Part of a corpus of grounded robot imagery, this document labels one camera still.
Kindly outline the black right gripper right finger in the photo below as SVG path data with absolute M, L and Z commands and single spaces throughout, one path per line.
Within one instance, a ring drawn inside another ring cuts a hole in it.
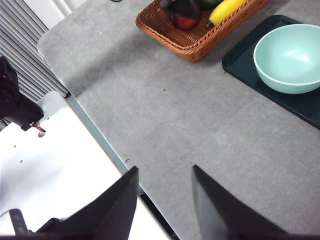
M 192 167 L 192 191 L 203 240 L 272 240 L 288 234 L 237 199 L 198 165 Z

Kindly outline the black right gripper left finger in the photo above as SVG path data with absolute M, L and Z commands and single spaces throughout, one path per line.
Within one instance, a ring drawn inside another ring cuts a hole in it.
M 38 231 L 58 240 L 127 240 L 137 206 L 134 166 L 94 201 L 64 220 L 51 218 Z

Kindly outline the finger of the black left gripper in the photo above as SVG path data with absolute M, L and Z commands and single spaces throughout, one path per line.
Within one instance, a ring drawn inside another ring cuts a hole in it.
M 172 11 L 190 19 L 196 19 L 200 15 L 200 7 L 195 0 L 174 0 Z

